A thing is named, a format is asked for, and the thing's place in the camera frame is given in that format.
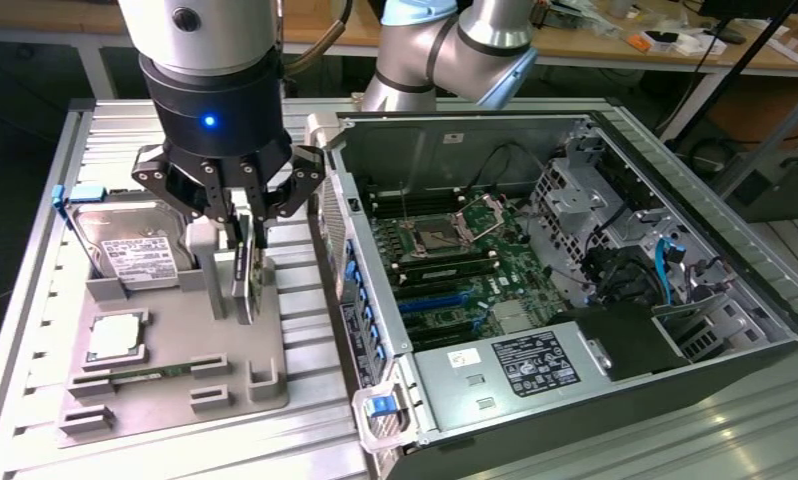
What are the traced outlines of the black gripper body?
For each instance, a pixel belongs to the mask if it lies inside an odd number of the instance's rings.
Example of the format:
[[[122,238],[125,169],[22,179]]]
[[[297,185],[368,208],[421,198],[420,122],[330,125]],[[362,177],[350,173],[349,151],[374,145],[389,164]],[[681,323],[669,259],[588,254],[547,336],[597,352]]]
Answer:
[[[292,153],[281,113],[280,56],[269,49],[245,69],[220,76],[176,73],[138,56],[165,135],[168,161],[196,177],[201,164],[220,162],[221,185],[241,187],[241,164],[261,184]]]

